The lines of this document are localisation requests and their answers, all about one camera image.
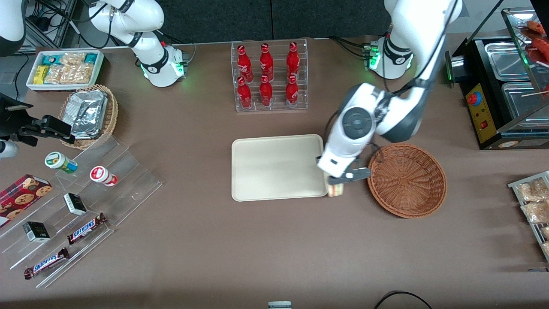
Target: coca-cola bottle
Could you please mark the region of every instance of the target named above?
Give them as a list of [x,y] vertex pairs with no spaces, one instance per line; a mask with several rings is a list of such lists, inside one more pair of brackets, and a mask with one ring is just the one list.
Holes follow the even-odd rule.
[[273,102],[273,87],[269,82],[267,75],[261,76],[261,85],[259,85],[259,93],[261,94],[261,104],[265,107],[271,106]]
[[295,79],[299,79],[299,54],[298,44],[296,42],[290,43],[290,52],[286,57],[286,76],[295,75]]
[[295,83],[295,75],[290,76],[286,85],[286,106],[294,108],[298,104],[299,87]]
[[240,74],[246,80],[246,83],[249,84],[254,81],[254,73],[251,71],[251,61],[250,57],[246,54],[246,48],[244,45],[239,45],[238,50],[238,70]]
[[261,73],[267,75],[269,81],[275,79],[275,65],[273,62],[273,56],[269,52],[269,44],[261,44],[261,57],[259,57],[259,63],[261,64]]
[[242,76],[238,77],[238,99],[244,109],[251,109],[251,91]]

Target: red cookie box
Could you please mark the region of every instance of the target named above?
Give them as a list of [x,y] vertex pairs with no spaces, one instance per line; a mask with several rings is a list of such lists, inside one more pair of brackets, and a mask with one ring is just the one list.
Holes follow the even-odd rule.
[[0,192],[0,228],[52,190],[49,182],[25,175]]

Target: wicker basket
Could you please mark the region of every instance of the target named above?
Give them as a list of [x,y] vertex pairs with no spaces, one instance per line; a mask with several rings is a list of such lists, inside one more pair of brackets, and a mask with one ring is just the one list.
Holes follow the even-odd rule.
[[410,144],[392,144],[375,153],[368,166],[368,185],[376,200],[403,218],[423,218],[446,198],[446,175],[427,151]]
[[[72,145],[64,141],[61,141],[67,147],[85,150],[101,137],[111,135],[114,131],[114,127],[116,126],[116,117],[118,116],[118,103],[116,101],[116,98],[107,87],[102,85],[93,85],[90,87],[85,87],[85,88],[76,90],[76,92],[92,91],[92,90],[101,90],[105,92],[109,97],[109,101],[107,102],[107,111],[105,112],[105,118],[103,119],[103,128],[102,128],[101,135],[97,139],[93,139],[93,140],[76,140]],[[65,108],[67,107],[68,101],[69,101],[69,98],[65,100],[65,104],[63,104],[63,107],[61,107],[61,112],[59,113],[59,117],[58,117],[59,119],[63,118],[63,114],[65,113]]]

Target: brown tablecloth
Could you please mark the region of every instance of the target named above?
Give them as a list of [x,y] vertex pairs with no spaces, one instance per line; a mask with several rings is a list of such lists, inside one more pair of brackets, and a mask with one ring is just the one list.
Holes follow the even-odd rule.
[[[143,77],[131,50],[104,50],[99,82],[120,105],[115,136],[164,185],[47,289],[22,288],[23,274],[0,260],[0,307],[371,308],[390,290],[438,308],[545,307],[549,274],[526,272],[544,258],[506,184],[549,170],[549,151],[478,150],[459,88],[436,85],[410,141],[447,175],[447,199],[431,217],[396,218],[365,181],[337,198],[232,200],[235,139],[322,135],[350,87],[383,87],[334,42],[308,43],[309,109],[260,115],[234,111],[230,44],[200,45],[188,78],[165,89]],[[29,91],[26,102],[33,116],[58,115],[67,95]],[[53,139],[22,145],[0,161],[0,187],[25,173],[51,177],[43,158],[55,150],[77,154]]]

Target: white robotic arm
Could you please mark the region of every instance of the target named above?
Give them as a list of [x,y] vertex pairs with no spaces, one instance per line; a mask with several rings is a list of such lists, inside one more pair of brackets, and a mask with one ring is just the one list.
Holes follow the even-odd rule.
[[[411,89],[406,99],[367,83],[349,90],[318,161],[318,167],[331,176],[328,181],[332,185],[369,176],[353,173],[350,165],[374,133],[390,142],[402,142],[417,132],[444,45],[445,25],[457,18],[462,2],[386,0],[385,7],[394,25],[388,46],[393,50],[414,51],[418,73],[408,83]],[[382,50],[379,66],[389,66],[395,59],[392,55],[391,51]]]
[[152,33],[164,24],[164,12],[155,0],[97,1],[89,7],[90,17],[100,9],[92,19],[93,25],[128,45],[153,85],[167,87],[184,77],[182,52],[162,46]]

